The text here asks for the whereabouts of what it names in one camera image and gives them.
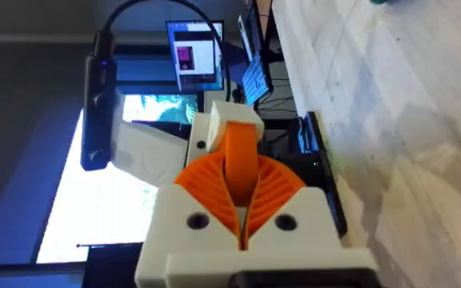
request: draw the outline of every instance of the computer monitor screen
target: computer monitor screen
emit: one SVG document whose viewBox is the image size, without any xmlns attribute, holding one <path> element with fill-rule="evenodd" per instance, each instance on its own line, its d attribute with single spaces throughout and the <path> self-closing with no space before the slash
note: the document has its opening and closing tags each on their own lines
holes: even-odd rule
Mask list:
<svg viewBox="0 0 461 288">
<path fill-rule="evenodd" d="M 213 22 L 223 41 L 223 22 Z M 223 90 L 222 51 L 204 21 L 167 22 L 177 85 L 181 91 Z"/>
<path fill-rule="evenodd" d="M 197 95 L 126 95 L 124 121 L 193 121 Z M 86 261 L 89 245 L 142 242 L 157 187 L 117 169 L 86 172 L 80 164 L 82 113 L 66 157 L 38 263 Z"/>
</svg>

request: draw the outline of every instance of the black cable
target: black cable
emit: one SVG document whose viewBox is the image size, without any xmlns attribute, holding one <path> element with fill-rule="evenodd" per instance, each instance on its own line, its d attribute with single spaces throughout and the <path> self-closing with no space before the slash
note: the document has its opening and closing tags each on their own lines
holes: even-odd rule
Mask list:
<svg viewBox="0 0 461 288">
<path fill-rule="evenodd" d="M 104 30 L 107 32 L 111 31 L 111 26 L 115 22 L 115 20 L 118 18 L 118 16 L 127 10 L 128 8 L 132 7 L 135 4 L 138 4 L 140 2 L 147 2 L 150 0 L 129 0 L 127 2 L 124 2 L 120 6 L 115 9 L 108 20 L 106 20 L 106 24 L 104 24 Z M 214 35 L 214 38 L 216 39 L 216 42 L 218 43 L 218 47 L 220 48 L 220 51 L 222 51 L 222 60 L 223 60 L 223 69 L 225 70 L 225 77 L 226 77 L 226 97 L 225 101 L 230 102 L 231 101 L 231 72 L 229 71 L 229 65 L 227 63 L 227 59 L 224 56 L 223 53 L 223 44 L 222 44 L 222 39 L 220 39 L 220 36 L 218 35 L 218 32 L 216 32 L 216 29 L 214 28 L 213 24 L 211 23 L 211 20 L 195 5 L 189 3 L 186 0 L 167 0 L 170 2 L 175 2 L 178 4 L 181 4 L 185 6 L 186 8 L 192 9 L 195 13 L 198 14 L 204 21 L 207 23 L 209 26 L 209 29 L 211 30 L 211 33 Z"/>
<path fill-rule="evenodd" d="M 291 97 L 284 97 L 284 98 L 276 98 L 276 99 L 272 99 L 272 100 L 269 100 L 269 101 L 266 101 L 266 99 L 264 99 L 259 104 L 267 104 L 267 103 L 271 103 L 271 102 L 277 102 L 277 101 L 280 101 L 280 100 L 291 100 L 291 99 L 294 99 L 294 97 L 291 96 Z"/>
<path fill-rule="evenodd" d="M 273 93 L 269 93 L 268 96 L 266 96 L 266 97 L 259 103 L 259 105 L 261 105 L 263 102 L 265 102 L 266 100 L 268 100 L 268 98 L 271 97 L 271 95 L 273 95 Z"/>
<path fill-rule="evenodd" d="M 264 108 L 261 108 L 261 109 L 263 109 L 263 110 L 271 110 L 271 109 L 273 109 L 273 108 L 275 108 L 275 107 L 279 107 L 279 106 L 281 106 L 281 105 L 284 105 L 284 104 L 286 104 L 287 102 L 289 102 L 289 100 L 283 100 L 282 102 L 277 103 L 277 104 L 275 104 L 275 105 L 273 105 L 273 106 L 264 107 Z"/>
<path fill-rule="evenodd" d="M 284 112 L 295 112 L 296 110 L 289 110 L 289 109 L 259 109 L 260 111 L 265 111 L 265 112 L 275 112 L 275 111 L 284 111 Z"/>
</svg>

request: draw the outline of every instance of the keyboard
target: keyboard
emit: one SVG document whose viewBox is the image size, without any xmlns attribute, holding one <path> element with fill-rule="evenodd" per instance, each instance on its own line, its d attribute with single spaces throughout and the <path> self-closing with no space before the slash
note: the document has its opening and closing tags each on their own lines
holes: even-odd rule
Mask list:
<svg viewBox="0 0 461 288">
<path fill-rule="evenodd" d="M 267 74 L 264 71 L 261 55 L 257 53 L 243 75 L 243 89 L 247 98 L 247 105 L 254 105 L 254 102 L 271 92 L 268 85 Z"/>
</svg>

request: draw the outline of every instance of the hole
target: hole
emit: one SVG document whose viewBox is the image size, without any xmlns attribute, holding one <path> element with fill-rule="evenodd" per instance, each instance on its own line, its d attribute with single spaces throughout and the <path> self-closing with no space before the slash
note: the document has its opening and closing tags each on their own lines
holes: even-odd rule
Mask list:
<svg viewBox="0 0 461 288">
<path fill-rule="evenodd" d="M 199 148 L 199 149 L 206 148 L 206 143 L 204 141 L 198 141 L 197 142 L 197 148 Z"/>
<path fill-rule="evenodd" d="M 280 229 L 284 231 L 292 231 L 296 229 L 296 226 L 298 225 L 296 223 L 296 220 L 293 216 L 289 214 L 282 214 L 277 216 L 275 219 L 275 225 Z"/>
<path fill-rule="evenodd" d="M 204 213 L 193 213 L 188 217 L 187 221 L 188 227 L 193 230 L 201 230 L 206 228 L 209 225 L 209 217 Z"/>
</svg>

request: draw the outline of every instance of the wooden table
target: wooden table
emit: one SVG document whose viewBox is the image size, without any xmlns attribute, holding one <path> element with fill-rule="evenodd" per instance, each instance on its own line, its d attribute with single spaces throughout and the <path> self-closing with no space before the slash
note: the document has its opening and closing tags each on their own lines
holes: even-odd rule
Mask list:
<svg viewBox="0 0 461 288">
<path fill-rule="evenodd" d="M 274 0 L 349 232 L 389 287 L 461 287 L 461 1 Z"/>
</svg>

